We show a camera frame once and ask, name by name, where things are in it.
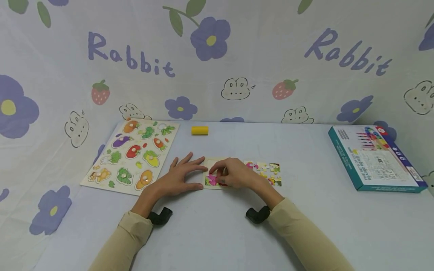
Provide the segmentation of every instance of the fabric backdrop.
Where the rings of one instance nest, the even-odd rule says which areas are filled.
[[[430,0],[3,0],[0,269],[33,268],[123,118],[376,122],[432,180],[433,12]]]

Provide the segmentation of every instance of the finger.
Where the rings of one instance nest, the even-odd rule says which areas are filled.
[[[216,169],[218,169],[218,168],[224,168],[224,167],[226,167],[226,159],[225,159],[225,160],[218,161],[217,163],[215,163],[215,164],[211,167],[211,169],[210,169],[210,173],[213,174],[214,171],[216,171]]]
[[[224,169],[224,168],[218,168],[218,169],[217,169],[217,174],[216,174],[217,177],[220,177],[220,176],[223,175],[223,169]]]
[[[230,177],[230,176],[222,176],[222,177],[216,178],[216,181],[218,183],[224,183],[224,184],[227,184],[229,186],[232,185],[232,177]]]
[[[189,152],[189,154],[187,154],[187,156],[181,160],[181,162],[179,162],[180,165],[183,165],[185,163],[187,163],[188,161],[190,161],[190,159],[193,157],[193,153]]]
[[[175,157],[175,159],[173,159],[173,162],[172,162],[172,164],[170,164],[170,168],[174,168],[174,167],[176,167],[176,164],[178,163],[178,157]]]
[[[204,167],[204,166],[199,166],[199,165],[188,165],[185,167],[185,174],[196,171],[196,170],[208,171],[208,168]]]
[[[182,192],[202,190],[203,188],[201,183],[185,183],[182,186]]]
[[[205,161],[205,156],[202,156],[201,158],[198,158],[196,160],[190,161],[187,164],[198,165],[198,164],[202,163],[203,161]]]

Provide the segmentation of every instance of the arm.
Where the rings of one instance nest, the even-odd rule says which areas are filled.
[[[293,248],[306,271],[353,271],[350,263],[327,236],[271,185],[257,181],[253,187],[272,209],[270,225]]]
[[[265,178],[259,176],[239,159],[217,162],[217,182],[235,188],[252,189],[272,210],[271,226],[288,242],[306,271],[353,271],[350,263],[335,245],[297,207],[282,197]]]
[[[208,170],[199,166],[205,158],[190,161],[189,153],[178,163],[172,162],[169,172],[143,190],[131,211],[126,212],[118,227],[99,251],[89,271],[128,271],[134,255],[145,245],[152,230],[146,219],[155,203],[164,196],[175,196],[192,190],[203,189],[200,183],[185,183],[185,175],[195,170]]]

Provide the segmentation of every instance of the strawberry print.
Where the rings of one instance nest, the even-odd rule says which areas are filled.
[[[105,80],[92,85],[92,101],[97,105],[102,105],[110,96],[109,87],[104,84]]]
[[[284,80],[273,88],[273,97],[276,100],[283,100],[291,96],[296,89],[298,80]]]

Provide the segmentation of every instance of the beige sleeve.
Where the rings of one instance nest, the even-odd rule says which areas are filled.
[[[128,271],[134,255],[151,234],[152,223],[133,212],[126,212],[105,242],[89,271]]]
[[[288,242],[306,271],[353,271],[337,247],[287,198],[272,210],[268,221]]]

